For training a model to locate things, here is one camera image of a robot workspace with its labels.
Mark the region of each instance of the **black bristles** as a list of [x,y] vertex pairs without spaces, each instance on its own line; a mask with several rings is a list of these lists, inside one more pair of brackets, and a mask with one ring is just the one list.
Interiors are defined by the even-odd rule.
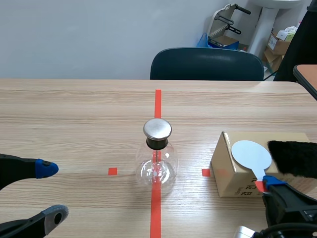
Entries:
[[267,145],[281,173],[317,179],[316,143],[273,140]]

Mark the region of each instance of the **metal lid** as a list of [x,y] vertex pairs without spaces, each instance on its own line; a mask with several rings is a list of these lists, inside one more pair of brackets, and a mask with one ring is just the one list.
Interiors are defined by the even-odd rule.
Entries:
[[166,120],[154,118],[144,124],[143,132],[151,140],[165,140],[172,134],[172,126]]

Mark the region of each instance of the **dark blue chair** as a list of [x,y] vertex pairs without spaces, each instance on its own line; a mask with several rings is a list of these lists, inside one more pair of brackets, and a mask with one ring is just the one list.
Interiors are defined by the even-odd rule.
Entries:
[[174,48],[158,53],[150,79],[263,81],[261,60],[250,53],[215,48]]

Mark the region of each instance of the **glass bottle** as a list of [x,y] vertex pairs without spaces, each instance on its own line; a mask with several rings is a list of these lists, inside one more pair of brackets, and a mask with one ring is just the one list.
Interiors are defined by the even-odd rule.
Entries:
[[168,138],[172,127],[163,119],[151,119],[143,126],[146,141],[136,155],[136,177],[144,185],[160,183],[161,187],[171,185],[177,174],[178,158]]

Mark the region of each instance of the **table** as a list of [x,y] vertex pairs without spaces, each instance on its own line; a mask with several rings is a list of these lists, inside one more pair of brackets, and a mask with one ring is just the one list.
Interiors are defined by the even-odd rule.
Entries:
[[69,217],[48,237],[149,238],[151,192],[135,181],[134,156],[159,88],[179,155],[175,185],[161,201],[162,237],[265,228],[260,198],[219,198],[202,168],[223,130],[305,132],[317,141],[317,103],[291,82],[2,79],[1,153],[56,162],[60,171],[3,189],[0,223],[64,204]]
[[317,100],[317,65],[297,65],[293,73],[302,86]]

